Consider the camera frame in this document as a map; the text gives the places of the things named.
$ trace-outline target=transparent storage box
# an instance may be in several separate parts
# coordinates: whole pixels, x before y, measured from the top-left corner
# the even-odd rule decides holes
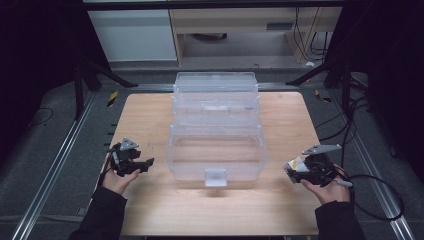
[[[254,73],[178,73],[172,97],[182,125],[252,125],[259,117]]]
[[[268,161],[254,73],[179,73],[165,161],[206,186],[259,177]]]

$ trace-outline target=wire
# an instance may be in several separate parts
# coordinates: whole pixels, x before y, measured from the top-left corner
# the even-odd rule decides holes
[[[109,153],[109,155],[106,159],[106,163],[103,166],[102,173],[100,173],[99,179],[97,180],[97,187],[101,187],[103,185],[103,180],[105,179],[106,173],[109,172],[109,170],[112,169],[111,167],[109,167],[110,161],[112,160],[112,158],[113,158],[112,153]]]
[[[365,103],[365,104],[359,105],[359,106],[357,106],[355,108],[355,110],[358,110],[359,108],[366,107],[366,106],[369,106],[369,103]],[[353,127],[354,127],[353,128],[353,133],[352,133],[352,136],[350,137],[350,139],[345,143],[345,145],[349,144],[355,138],[356,129],[357,129],[355,120],[352,120],[352,124],[353,124]]]
[[[359,99],[357,99],[357,100],[355,100],[351,105],[350,105],[350,107],[349,107],[349,112],[347,113],[347,117],[348,117],[348,120],[347,120],[347,123],[346,123],[346,125],[347,125],[347,129],[346,129],[346,132],[345,132],[345,135],[343,136],[343,142],[342,142],[342,156],[341,156],[341,160],[340,160],[340,167],[344,167],[344,153],[345,153],[345,146],[346,146],[346,139],[347,139],[347,135],[349,134],[349,131],[350,131],[350,128],[351,128],[351,126],[352,126],[352,122],[353,122],[353,115],[354,115],[354,113],[355,113],[355,111],[356,111],[356,105],[361,101],[361,100],[364,100],[365,99],[365,97],[361,97],[361,98],[359,98]]]
[[[319,141],[325,141],[325,140],[328,140],[328,139],[331,139],[331,138],[334,138],[334,137],[336,137],[336,136],[338,136],[338,135],[340,135],[346,128],[350,128],[349,127],[349,125],[351,125],[351,123],[352,123],[352,121],[353,121],[353,119],[351,120],[351,116],[353,117],[353,113],[358,109],[358,108],[360,108],[360,107],[362,107],[362,105],[361,106],[359,106],[359,107],[356,107],[356,105],[357,105],[357,103],[359,102],[359,101],[361,101],[361,100],[363,100],[363,99],[365,99],[365,97],[361,97],[361,98],[359,98],[359,99],[357,99],[357,100],[355,100],[353,103],[352,103],[352,105],[351,105],[351,107],[350,107],[350,109],[349,109],[349,112],[346,114],[346,115],[348,115],[347,117],[348,117],[348,121],[346,122],[346,124],[338,131],[338,132],[336,132],[336,133],[334,133],[334,134],[332,134],[332,135],[330,135],[330,136],[328,136],[328,137],[324,137],[324,138],[320,138],[319,139]],[[320,123],[317,127],[315,127],[315,129],[317,129],[318,127],[320,127],[320,126],[322,126],[322,125],[324,125],[324,124],[326,124],[326,123],[328,123],[328,122],[330,122],[330,121],[332,121],[332,120],[334,120],[334,119],[336,119],[337,117],[339,117],[339,116],[341,116],[341,115],[343,115],[343,113],[340,113],[340,114],[338,114],[338,115],[336,115],[336,116],[334,116],[334,117],[332,117],[331,119],[329,119],[329,120],[327,120],[327,121],[325,121],[325,122],[323,122],[323,123]]]
[[[403,213],[405,212],[405,203],[403,202],[402,196],[396,191],[396,189],[392,185],[390,185],[388,182],[384,181],[381,178],[371,176],[371,175],[367,175],[367,174],[358,174],[358,175],[351,176],[349,178],[349,181],[351,181],[352,179],[356,179],[356,178],[372,178],[374,180],[377,180],[378,182],[385,184],[389,188],[389,190],[392,192],[392,194],[395,195],[398,199],[399,213],[398,213],[398,215],[396,215],[394,217],[382,217],[382,216],[378,216],[374,213],[371,213],[370,211],[366,210],[364,207],[362,207],[361,205],[359,205],[355,201],[354,204],[355,204],[356,207],[361,209],[364,213],[368,214],[369,216],[371,216],[375,219],[378,219],[378,220],[382,220],[382,221],[395,221],[395,220],[402,217]]]
[[[311,41],[311,44],[310,44],[310,47],[309,47],[311,49],[311,53],[313,53],[315,55],[318,55],[318,56],[325,56],[325,55],[327,55],[327,50],[328,50],[328,48],[327,48],[328,33],[329,32],[325,32],[325,39],[324,39],[324,47],[323,48],[314,48],[313,43],[314,43],[314,40],[315,39],[318,39],[319,32],[315,32],[314,33],[314,36],[312,37],[312,41]]]
[[[302,53],[303,58],[305,58],[308,61],[312,61],[312,62],[323,60],[323,58],[320,58],[320,59],[311,58],[306,53],[307,51],[305,49],[305,44],[303,43],[302,34],[300,33],[298,20],[299,20],[299,7],[296,7],[296,17],[295,17],[295,24],[294,24],[294,28],[293,28],[293,38],[294,38],[294,42],[296,43],[297,47],[299,48],[300,52]],[[296,29],[297,29],[297,32],[299,34],[301,45],[299,45],[299,43],[297,42],[297,39],[296,39]]]
[[[38,122],[38,123],[31,123],[30,124],[30,127],[44,124],[44,123],[46,123],[47,121],[49,121],[53,117],[53,110],[51,108],[43,107],[43,108],[39,108],[38,110],[49,110],[50,111],[50,116],[47,117],[47,119],[44,120],[44,121],[41,121],[41,122]]]

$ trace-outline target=yellow marker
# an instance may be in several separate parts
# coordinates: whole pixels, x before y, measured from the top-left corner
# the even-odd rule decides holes
[[[113,106],[113,103],[115,102],[116,97],[118,96],[118,91],[114,91],[109,98],[109,101],[107,102],[107,106],[111,107]]]
[[[327,102],[327,103],[331,102],[330,98],[321,97],[321,95],[319,94],[319,91],[317,89],[315,89],[315,96],[318,97],[319,99],[321,99],[321,101],[323,101],[323,102]]]

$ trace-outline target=tripod leg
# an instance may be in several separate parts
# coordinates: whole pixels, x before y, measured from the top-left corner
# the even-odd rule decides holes
[[[119,83],[120,85],[122,85],[123,87],[129,88],[129,87],[137,87],[138,84],[135,83],[130,83],[122,78],[120,78],[119,76],[113,74],[112,72],[102,68],[101,66],[97,65],[96,63],[89,61],[89,60],[85,60],[84,63],[91,69],[105,75],[106,77],[112,79],[113,81]]]

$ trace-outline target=black sleeve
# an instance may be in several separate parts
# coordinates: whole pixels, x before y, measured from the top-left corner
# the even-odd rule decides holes
[[[365,235],[349,202],[330,202],[315,210],[319,240],[364,240]]]
[[[80,228],[68,240],[118,240],[126,204],[127,200],[121,195],[97,188]]]

